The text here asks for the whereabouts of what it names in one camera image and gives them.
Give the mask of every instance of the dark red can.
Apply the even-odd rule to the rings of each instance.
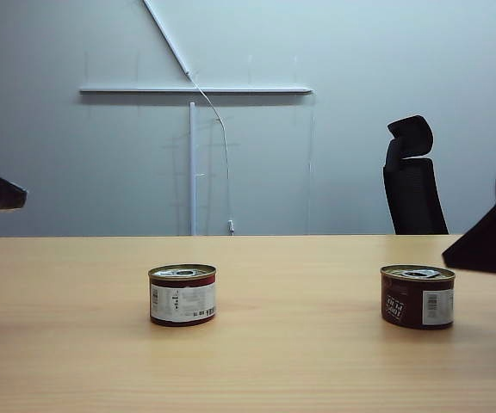
[[[381,268],[382,318],[413,329],[438,330],[453,324],[455,273],[422,265]]]
[[[151,321],[171,327],[206,323],[215,316],[215,268],[174,264],[148,272]]]

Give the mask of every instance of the table surface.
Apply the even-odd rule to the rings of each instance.
[[[380,267],[456,236],[0,238],[0,413],[496,411],[496,275],[455,324],[381,319]],[[148,317],[150,268],[217,267],[218,311]]]

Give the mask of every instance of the white-labeled can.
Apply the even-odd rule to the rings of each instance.
[[[215,316],[215,267],[173,264],[148,272],[150,315],[172,327],[206,323]]]

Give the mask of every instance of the can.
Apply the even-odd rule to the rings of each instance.
[[[173,264],[148,272],[151,321],[180,327],[215,316],[215,267]]]
[[[455,273],[423,265],[381,268],[382,318],[392,324],[439,330],[453,324]]]

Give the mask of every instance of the chair backrest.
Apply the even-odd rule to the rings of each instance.
[[[387,148],[384,187],[396,234],[447,234],[431,159],[433,135],[419,115],[387,126],[394,139]]]

